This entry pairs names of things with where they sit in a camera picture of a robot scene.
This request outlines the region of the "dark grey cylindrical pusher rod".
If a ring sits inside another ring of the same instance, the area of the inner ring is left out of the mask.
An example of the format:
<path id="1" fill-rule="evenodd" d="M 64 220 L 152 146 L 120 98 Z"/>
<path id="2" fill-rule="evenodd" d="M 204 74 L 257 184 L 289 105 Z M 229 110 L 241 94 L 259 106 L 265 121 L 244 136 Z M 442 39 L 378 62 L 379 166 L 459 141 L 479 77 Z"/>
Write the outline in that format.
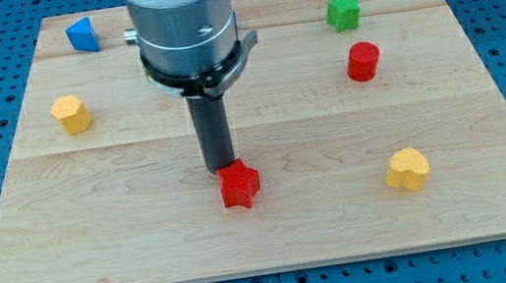
<path id="1" fill-rule="evenodd" d="M 222 98 L 188 98 L 204 165 L 209 173 L 233 164 L 234 149 Z"/>

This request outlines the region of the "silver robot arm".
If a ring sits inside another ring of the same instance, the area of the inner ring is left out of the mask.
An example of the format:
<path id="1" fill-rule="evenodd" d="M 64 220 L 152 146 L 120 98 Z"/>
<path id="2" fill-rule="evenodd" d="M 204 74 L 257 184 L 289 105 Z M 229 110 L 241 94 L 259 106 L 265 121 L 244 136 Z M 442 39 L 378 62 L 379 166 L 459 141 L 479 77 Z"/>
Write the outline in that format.
<path id="1" fill-rule="evenodd" d="M 225 66 L 239 46 L 230 0 L 125 2 L 137 31 L 142 64 L 159 83 L 167 75 L 181 81 L 216 73 L 216 67 Z M 174 88 L 175 84 L 165 86 Z M 203 97 L 198 86 L 177 88 L 188 104 L 206 169 L 215 175 L 235 160 L 223 96 Z"/>

